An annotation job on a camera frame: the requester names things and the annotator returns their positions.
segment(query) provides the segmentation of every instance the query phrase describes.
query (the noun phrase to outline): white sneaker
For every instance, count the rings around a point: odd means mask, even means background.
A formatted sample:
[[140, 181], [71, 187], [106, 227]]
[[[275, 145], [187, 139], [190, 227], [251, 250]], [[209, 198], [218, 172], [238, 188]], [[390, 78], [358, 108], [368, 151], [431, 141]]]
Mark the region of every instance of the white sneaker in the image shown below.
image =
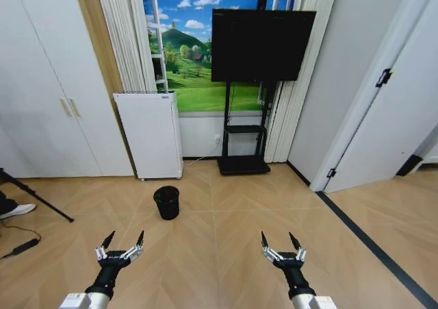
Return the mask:
[[29, 212], [35, 210], [35, 208], [36, 208], [35, 204], [18, 205], [11, 212], [8, 212], [5, 214], [0, 214], [0, 220], [6, 219], [9, 217], [13, 217], [14, 215], [22, 215], [22, 214], [29, 213]]

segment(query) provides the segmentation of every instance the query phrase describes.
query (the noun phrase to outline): black trash can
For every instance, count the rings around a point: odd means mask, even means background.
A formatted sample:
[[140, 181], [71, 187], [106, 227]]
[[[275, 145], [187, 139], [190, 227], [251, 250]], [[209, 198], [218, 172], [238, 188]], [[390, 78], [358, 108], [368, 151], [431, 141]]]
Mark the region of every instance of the black trash can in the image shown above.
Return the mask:
[[175, 219], [179, 214], [179, 190], [173, 186], [164, 186], [155, 191], [153, 200], [157, 203], [159, 215], [164, 220]]

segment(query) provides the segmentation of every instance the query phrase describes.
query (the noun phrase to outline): television screen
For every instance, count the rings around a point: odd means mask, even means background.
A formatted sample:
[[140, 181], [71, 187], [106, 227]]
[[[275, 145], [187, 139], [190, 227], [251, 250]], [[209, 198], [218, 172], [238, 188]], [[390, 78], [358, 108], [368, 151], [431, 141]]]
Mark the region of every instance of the television screen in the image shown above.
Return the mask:
[[315, 14], [213, 10], [211, 80], [296, 80]]

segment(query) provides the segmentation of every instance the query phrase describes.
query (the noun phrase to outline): herringbone floor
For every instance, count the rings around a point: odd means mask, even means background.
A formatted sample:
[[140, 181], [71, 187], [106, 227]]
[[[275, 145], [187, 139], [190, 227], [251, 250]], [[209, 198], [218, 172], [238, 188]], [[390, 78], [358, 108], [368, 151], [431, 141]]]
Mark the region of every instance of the herringbone floor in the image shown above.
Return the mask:
[[[111, 248], [127, 249], [145, 230], [144, 253], [120, 272], [111, 308], [291, 308], [282, 273], [261, 254], [263, 230], [277, 250], [292, 250], [288, 231], [300, 239], [308, 249], [306, 278], [338, 308], [421, 308], [287, 165], [271, 168], [267, 175], [222, 177], [216, 162], [202, 161], [186, 165], [181, 180], [25, 180], [76, 221], [42, 205], [6, 221], [37, 229], [43, 240], [0, 261], [0, 306], [57, 308], [67, 293], [92, 283], [99, 270], [94, 248], [105, 236], [116, 230]], [[173, 221], [161, 220], [152, 199], [164, 184], [181, 193]], [[1, 189], [21, 203], [32, 201], [10, 184]], [[1, 229], [0, 254], [32, 237]], [[421, 246], [438, 249], [436, 238]]]
[[438, 168], [329, 194], [438, 301]]

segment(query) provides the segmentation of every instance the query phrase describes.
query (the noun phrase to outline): black pants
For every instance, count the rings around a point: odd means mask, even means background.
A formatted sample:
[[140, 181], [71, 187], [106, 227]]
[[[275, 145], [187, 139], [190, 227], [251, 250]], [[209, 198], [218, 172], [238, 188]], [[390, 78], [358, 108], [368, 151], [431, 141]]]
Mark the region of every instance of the black pants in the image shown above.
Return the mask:
[[11, 212], [18, 206], [15, 200], [7, 199], [6, 195], [0, 190], [0, 214]]

